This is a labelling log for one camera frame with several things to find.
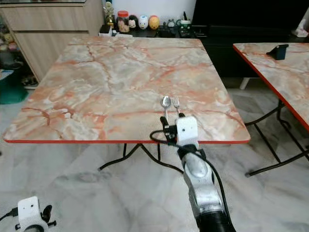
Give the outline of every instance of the table leg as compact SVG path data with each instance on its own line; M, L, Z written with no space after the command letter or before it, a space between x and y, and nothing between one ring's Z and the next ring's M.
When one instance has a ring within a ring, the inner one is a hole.
M250 77L244 77L243 80L242 80L242 82L241 82L241 84L240 84L240 86L239 86L239 88L240 88L241 90L244 90L244 89L246 88L246 86L247 86L249 80L250 80Z
M125 153L125 152L126 152L126 144L125 144L125 146L124 146L123 157L120 158L120 159L115 159L115 160L113 160L113 161L110 161L110 162L108 162L108 163L102 165L101 167L98 168L98 171L100 172L100 171L102 171L104 168L106 168L106 167L108 167L108 166L110 166L110 165L112 165L112 164L114 164L114 163L119 163L119 162L121 162L121 161L126 160L127 158L129 158L130 156L133 155L133 153L140 147L140 145L141 145L141 144L136 144L136 145L132 148L132 150L126 155L126 153Z
M171 164L167 164L164 162L161 162L161 152L160 152L160 144L157 145L157 150L158 150L158 159L156 159L148 150L147 148L143 145L143 144L136 144L132 150L126 155L126 144L124 144L124 151L123 151L123 156L120 159L115 159L113 161L110 161L104 165L102 165L101 167L98 168L98 171L102 171L104 168L115 164L115 163L119 163L121 161L125 161L126 159L128 159L139 147L141 147L143 149L143 151L149 156L149 158L151 158L154 162L156 162L157 164L160 164L162 166L168 167L168 168L172 168L178 172L180 172L181 174L183 174L183 171Z
M256 171L253 171L253 172L249 172L246 174L247 177L249 176L253 176L253 175L256 175L256 174L259 174L259 173L262 173L262 172L266 172L268 170L271 170L271 169L275 169L275 168L279 168L283 165L286 165L288 163L291 163L301 157L306 157L307 160L309 160L309 150L305 150L302 145L297 141L297 139L294 137L294 135L291 133L291 125L289 122L281 119L281 109L284 107L284 104L281 100L279 100L279 103L278 103L278 106L273 109L272 111L270 111L269 113L267 113L266 115L260 117L259 119L257 120L254 120L254 121L251 121L251 122L248 122L248 123L245 123L246 126L249 126L249 125L254 125L254 127L256 128L256 130L258 131L258 133L261 135L262 139L264 140L265 144L267 145L267 147L269 148L270 152L273 154L273 156L275 157L275 159L277 160L278 164L275 164L275 165L271 165L271 166L268 166L268 167L265 167L265 168L262 168L262 169L259 169L259 170L256 170ZM263 132L260 130L260 128L258 127L257 123L264 120L265 118L269 117L270 115L272 115L273 113L277 112L277 117L276 119L280 122L280 124L283 126L283 128L286 130L286 132L289 134L289 136L292 138L293 142L297 145L297 147L300 149L301 153L290 158L290 159L287 159L285 161L281 161L278 157L278 155L276 154L275 150L272 148L271 144L269 143L269 141L267 140L266 136L264 136Z
M268 167L265 167L265 168L261 168L259 170L256 170L256 171L253 171L253 172L250 172L250 173L246 173L246 177L250 177L250 176L262 173L262 172L266 172L266 171L274 169L274 168L279 168L279 167L281 167L283 165L286 165L286 164L291 163L291 162L293 162L293 161L295 161L297 159L300 159L300 158L302 158L302 157L304 157L304 156L306 156L308 154L309 154L309 150L304 151L304 152L298 154L297 156L294 156L294 157L292 157L290 159L287 159L285 161L279 162L277 164L274 164L274 165L271 165L271 166L268 166Z

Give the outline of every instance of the white robot part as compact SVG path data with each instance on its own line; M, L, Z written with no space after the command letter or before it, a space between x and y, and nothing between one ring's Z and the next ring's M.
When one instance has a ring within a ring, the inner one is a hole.
M41 217L39 199L35 196L18 202L18 219L21 232L30 229L48 232L48 225Z
M194 144L198 148L197 120L193 116L180 117L176 120L177 144Z

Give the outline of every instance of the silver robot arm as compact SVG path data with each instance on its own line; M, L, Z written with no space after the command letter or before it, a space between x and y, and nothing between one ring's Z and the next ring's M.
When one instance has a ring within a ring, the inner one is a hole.
M211 167L189 151L199 154L197 121L194 117L176 120L178 155L182 161L184 180L189 188L189 200L200 232L235 232L228 220L219 192L214 185Z

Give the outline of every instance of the table top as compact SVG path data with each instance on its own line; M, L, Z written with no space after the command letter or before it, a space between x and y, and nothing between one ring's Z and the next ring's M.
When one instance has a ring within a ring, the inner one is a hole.
M198 39L73 39L4 139L12 143L153 143L163 96L198 121L200 143L250 135ZM176 111L169 109L169 123Z
M284 60L266 52L282 43L236 43L235 50L309 130L309 43L285 43Z

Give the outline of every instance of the figurine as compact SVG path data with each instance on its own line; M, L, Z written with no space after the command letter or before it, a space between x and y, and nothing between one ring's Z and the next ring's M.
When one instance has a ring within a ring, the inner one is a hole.
M8 50L8 45L7 44L0 45L0 51L6 51L6 50Z
M158 27L159 27L159 23L160 23L160 21L159 21L158 16L156 16L156 15L150 16L150 18L149 18L149 27L152 30L157 30Z
M169 19L169 21L168 21L168 27L169 27L169 28L173 28L174 26L175 26L174 19Z
M7 42L8 44L14 42L14 38L13 38L13 36L12 36L10 33L4 34L4 38L5 38L5 40L6 40L6 42Z
M145 30L148 27L148 18L145 15L139 17L139 27L142 30Z
M18 50L17 44L15 42L9 44L9 50L15 51Z
M131 29L137 29L138 23L139 23L139 20L137 19L137 17L135 15L129 16L129 27Z
M112 7L112 3L107 1L105 3L104 12L106 15L106 24L111 26L114 29L115 26L115 17L114 17L114 8Z

